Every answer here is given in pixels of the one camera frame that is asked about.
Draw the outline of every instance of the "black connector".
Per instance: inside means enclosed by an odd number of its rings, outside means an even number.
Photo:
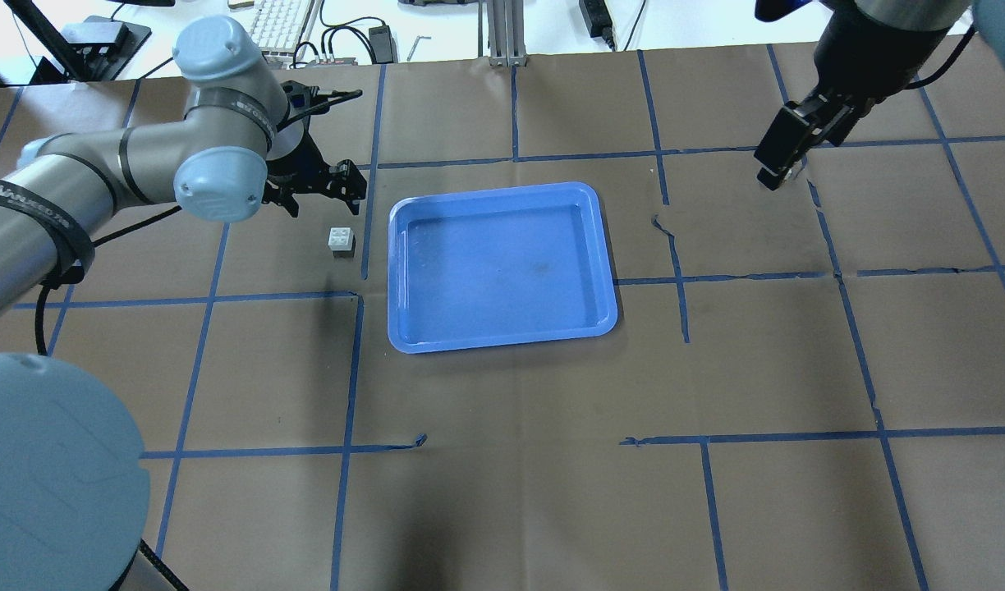
[[[612,15],[604,0],[579,0],[579,10],[586,22],[586,30],[592,38],[601,37],[612,51],[616,50],[616,39],[612,29]]]
[[[397,45],[393,43],[393,31],[388,24],[372,26],[368,29],[368,38],[375,52],[375,63],[397,62]]]

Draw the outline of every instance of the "gray arm tube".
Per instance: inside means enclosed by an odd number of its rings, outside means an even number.
[[[52,138],[3,180],[62,208],[89,234],[124,207],[175,201],[177,170],[201,151],[236,146],[265,157],[288,102],[239,23],[199,19],[174,52],[194,85],[184,121]],[[211,88],[225,88],[214,92],[229,101],[201,101]],[[55,242],[39,221],[0,206],[0,314],[56,262]]]

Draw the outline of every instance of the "robotic arm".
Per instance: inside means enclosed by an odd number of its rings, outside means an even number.
[[[0,312],[40,281],[81,279],[90,233],[124,207],[177,201],[206,220],[236,222],[262,203],[296,217],[295,192],[319,192],[359,212],[367,183],[357,166],[327,165],[308,127],[360,90],[280,85],[227,16],[187,26],[173,57],[192,83],[183,121],[37,140],[0,179]]]
[[[772,21],[806,0],[758,0],[756,15]],[[903,90],[971,0],[827,0],[834,14],[814,54],[819,81],[802,102],[777,113],[755,158],[758,180],[776,190],[806,151],[840,146],[860,118]],[[976,28],[1005,67],[1005,0],[975,0]]]

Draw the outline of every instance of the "blue tray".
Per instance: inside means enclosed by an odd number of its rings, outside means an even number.
[[[389,214],[389,340],[405,353],[598,337],[616,324],[584,183],[404,199]]]

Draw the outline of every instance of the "white keyboard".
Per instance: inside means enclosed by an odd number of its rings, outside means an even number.
[[[289,60],[321,0],[258,0],[250,37],[268,60]]]

